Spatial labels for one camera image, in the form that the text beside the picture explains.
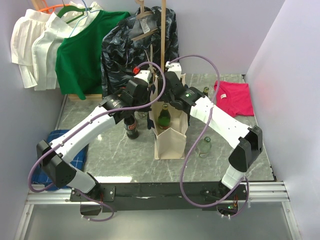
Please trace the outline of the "wooden clothes rack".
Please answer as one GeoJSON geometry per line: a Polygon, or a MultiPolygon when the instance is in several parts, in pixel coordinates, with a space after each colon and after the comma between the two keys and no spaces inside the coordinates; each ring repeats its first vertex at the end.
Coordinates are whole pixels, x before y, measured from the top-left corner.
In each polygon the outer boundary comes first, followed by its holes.
{"type": "MultiPolygon", "coordinates": [[[[179,44],[177,37],[176,13],[166,7],[166,1],[162,1],[161,7],[161,50],[160,50],[160,67],[165,69],[165,63],[173,60],[179,55],[179,44]]],[[[87,94],[92,96],[102,96],[101,94],[87,94]]],[[[70,94],[73,100],[81,100],[76,94],[70,94]]]]}

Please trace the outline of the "pink folded t-shirt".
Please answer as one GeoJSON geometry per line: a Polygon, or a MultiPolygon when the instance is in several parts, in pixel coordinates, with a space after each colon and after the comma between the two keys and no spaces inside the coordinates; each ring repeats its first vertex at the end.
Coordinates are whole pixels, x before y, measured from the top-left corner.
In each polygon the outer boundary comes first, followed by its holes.
{"type": "Polygon", "coordinates": [[[233,118],[255,116],[248,83],[220,81],[216,105],[233,118]]]}

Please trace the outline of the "wooden hanger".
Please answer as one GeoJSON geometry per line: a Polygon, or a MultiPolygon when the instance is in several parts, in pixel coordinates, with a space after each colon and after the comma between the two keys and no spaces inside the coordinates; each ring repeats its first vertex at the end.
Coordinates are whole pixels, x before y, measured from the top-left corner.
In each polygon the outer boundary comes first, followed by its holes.
{"type": "Polygon", "coordinates": [[[158,30],[154,13],[151,10],[145,11],[143,0],[135,0],[135,2],[139,5],[140,12],[136,15],[133,28],[129,32],[129,37],[134,42],[142,40],[158,30]]]}

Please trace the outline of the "green hanger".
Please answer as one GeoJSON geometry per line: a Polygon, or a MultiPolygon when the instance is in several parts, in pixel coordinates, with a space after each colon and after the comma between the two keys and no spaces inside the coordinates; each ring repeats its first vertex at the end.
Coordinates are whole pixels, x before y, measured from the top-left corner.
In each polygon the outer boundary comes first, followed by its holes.
{"type": "Polygon", "coordinates": [[[91,10],[91,7],[79,7],[77,5],[67,5],[63,3],[62,9],[56,14],[56,16],[62,20],[65,20],[66,24],[70,24],[73,21],[83,17],[85,12],[91,10]]]}

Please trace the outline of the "orange hanger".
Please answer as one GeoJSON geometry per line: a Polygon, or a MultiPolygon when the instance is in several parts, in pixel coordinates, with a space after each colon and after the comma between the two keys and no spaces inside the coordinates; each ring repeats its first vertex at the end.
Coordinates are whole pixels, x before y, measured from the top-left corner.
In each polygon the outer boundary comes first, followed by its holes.
{"type": "Polygon", "coordinates": [[[55,4],[55,5],[51,5],[49,6],[46,2],[46,0],[40,0],[39,2],[40,6],[38,7],[38,11],[42,12],[42,13],[47,13],[47,14],[51,14],[53,13],[56,9],[58,8],[63,8],[66,5],[64,3],[61,4],[55,4]]]}

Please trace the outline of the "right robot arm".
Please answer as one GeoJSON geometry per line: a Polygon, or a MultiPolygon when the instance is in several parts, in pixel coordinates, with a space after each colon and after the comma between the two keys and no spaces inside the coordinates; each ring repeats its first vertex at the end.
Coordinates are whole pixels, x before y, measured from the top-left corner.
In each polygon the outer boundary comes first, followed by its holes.
{"type": "Polygon", "coordinates": [[[247,83],[216,81],[213,103],[204,92],[178,82],[176,73],[165,73],[166,87],[162,99],[177,110],[185,112],[222,136],[233,151],[228,158],[229,166],[221,179],[220,196],[231,199],[236,193],[236,184],[263,151],[263,131],[258,126],[250,127],[236,120],[236,116],[254,116],[247,83]]]}

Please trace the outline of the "dark patterned hanging shirt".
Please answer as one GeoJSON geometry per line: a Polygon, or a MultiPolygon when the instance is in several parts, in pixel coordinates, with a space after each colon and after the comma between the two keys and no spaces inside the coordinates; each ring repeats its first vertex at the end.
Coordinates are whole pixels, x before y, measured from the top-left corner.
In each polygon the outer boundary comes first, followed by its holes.
{"type": "Polygon", "coordinates": [[[152,11],[157,24],[157,31],[138,41],[132,41],[129,33],[132,30],[136,15],[121,20],[102,40],[101,49],[101,87],[102,96],[113,94],[124,88],[134,77],[133,69],[143,62],[161,64],[161,16],[159,6],[145,7],[152,11]]]}

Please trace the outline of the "cream canvas tote bag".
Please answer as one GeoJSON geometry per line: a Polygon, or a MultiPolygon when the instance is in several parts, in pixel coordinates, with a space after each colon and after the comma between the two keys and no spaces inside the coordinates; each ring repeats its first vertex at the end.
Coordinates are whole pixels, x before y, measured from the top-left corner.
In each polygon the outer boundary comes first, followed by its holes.
{"type": "Polygon", "coordinates": [[[168,106],[170,126],[163,130],[158,125],[158,117],[164,102],[157,101],[151,105],[148,112],[148,127],[155,135],[154,158],[156,160],[175,160],[185,158],[188,129],[188,115],[182,110],[168,106]]]}

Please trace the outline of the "green Perrier bottle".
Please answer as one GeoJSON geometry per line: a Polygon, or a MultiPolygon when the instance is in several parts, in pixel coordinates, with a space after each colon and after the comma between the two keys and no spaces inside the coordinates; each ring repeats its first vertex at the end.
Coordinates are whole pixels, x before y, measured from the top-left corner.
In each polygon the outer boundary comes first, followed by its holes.
{"type": "Polygon", "coordinates": [[[206,97],[208,97],[209,96],[209,91],[210,91],[210,88],[209,87],[204,87],[203,88],[203,94],[206,96],[206,97]]]}
{"type": "Polygon", "coordinates": [[[160,111],[157,122],[158,122],[159,128],[162,130],[166,130],[170,127],[171,115],[169,112],[169,105],[167,103],[164,103],[162,105],[162,110],[160,111]]]}

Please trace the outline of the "white hanging blouse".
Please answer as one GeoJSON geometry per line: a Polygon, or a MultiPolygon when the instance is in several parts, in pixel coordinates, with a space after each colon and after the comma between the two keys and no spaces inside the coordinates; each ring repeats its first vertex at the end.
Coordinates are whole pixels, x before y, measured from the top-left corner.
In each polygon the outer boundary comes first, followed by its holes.
{"type": "Polygon", "coordinates": [[[59,83],[55,72],[57,50],[65,38],[84,30],[102,8],[97,2],[84,16],[66,24],[55,13],[27,9],[14,25],[10,48],[11,61],[17,64],[25,88],[54,90],[59,83]]]}

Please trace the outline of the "green hanging t-shirt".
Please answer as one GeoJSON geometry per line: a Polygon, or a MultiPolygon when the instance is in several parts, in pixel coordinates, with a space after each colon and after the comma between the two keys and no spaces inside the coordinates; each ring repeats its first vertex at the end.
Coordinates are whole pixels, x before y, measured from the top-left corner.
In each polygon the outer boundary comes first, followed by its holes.
{"type": "Polygon", "coordinates": [[[103,38],[130,16],[127,11],[97,12],[94,20],[78,34],[65,38],[57,49],[55,73],[63,95],[101,94],[101,51],[103,38]]]}

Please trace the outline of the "aluminium rail frame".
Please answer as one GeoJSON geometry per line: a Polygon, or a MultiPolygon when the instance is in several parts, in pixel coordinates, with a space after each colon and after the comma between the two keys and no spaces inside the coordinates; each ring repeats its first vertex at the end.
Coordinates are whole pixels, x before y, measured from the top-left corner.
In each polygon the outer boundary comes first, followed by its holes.
{"type": "MultiPolygon", "coordinates": [[[[290,198],[285,184],[279,181],[240,183],[228,194],[217,182],[186,182],[185,193],[195,202],[206,205],[211,202],[219,205],[241,204],[250,207],[253,203],[281,203],[289,231],[294,240],[302,238],[298,223],[292,212],[290,198]]],[[[139,210],[185,210],[194,208],[188,203],[177,182],[152,183],[102,183],[101,199],[115,211],[139,210]]],[[[29,192],[25,201],[16,240],[26,236],[31,215],[36,205],[81,205],[88,209],[94,202],[81,196],[78,190],[59,189],[56,191],[29,192]]]]}

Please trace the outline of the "Coca-Cola glass bottle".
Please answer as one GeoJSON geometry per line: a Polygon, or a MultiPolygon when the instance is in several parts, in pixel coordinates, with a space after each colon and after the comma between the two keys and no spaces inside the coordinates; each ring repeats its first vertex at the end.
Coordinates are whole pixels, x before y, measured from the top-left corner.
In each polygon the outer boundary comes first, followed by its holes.
{"type": "Polygon", "coordinates": [[[124,119],[124,128],[129,139],[138,138],[137,122],[133,115],[124,119]]]}

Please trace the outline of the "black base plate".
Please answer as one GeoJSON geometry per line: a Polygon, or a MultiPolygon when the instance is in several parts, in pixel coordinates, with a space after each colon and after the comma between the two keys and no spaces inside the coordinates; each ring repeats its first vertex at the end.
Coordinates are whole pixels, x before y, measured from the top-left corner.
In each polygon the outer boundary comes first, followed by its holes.
{"type": "MultiPolygon", "coordinates": [[[[229,192],[218,181],[184,182],[183,189],[191,201],[206,205],[229,192]]],[[[115,212],[194,209],[183,197],[178,182],[102,183],[96,201],[103,201],[115,212]]]]}

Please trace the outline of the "clear Chang soda bottle right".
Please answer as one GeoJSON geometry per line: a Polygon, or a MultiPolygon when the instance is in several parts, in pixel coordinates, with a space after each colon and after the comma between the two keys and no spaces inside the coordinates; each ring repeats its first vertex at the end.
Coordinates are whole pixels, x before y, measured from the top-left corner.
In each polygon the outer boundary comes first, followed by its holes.
{"type": "Polygon", "coordinates": [[[207,157],[212,148],[211,138],[206,136],[201,142],[198,144],[198,155],[201,158],[207,157]]]}

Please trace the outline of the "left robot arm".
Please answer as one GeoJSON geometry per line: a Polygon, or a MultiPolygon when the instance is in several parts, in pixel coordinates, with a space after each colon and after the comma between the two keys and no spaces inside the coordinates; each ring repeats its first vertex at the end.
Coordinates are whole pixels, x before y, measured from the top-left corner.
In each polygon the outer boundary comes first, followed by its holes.
{"type": "Polygon", "coordinates": [[[99,182],[71,162],[99,134],[133,116],[135,111],[147,110],[151,105],[149,81],[147,75],[137,74],[125,88],[105,97],[89,116],[67,133],[51,142],[42,140],[37,144],[37,166],[46,173],[52,185],[77,189],[88,201],[99,197],[99,182]]]}

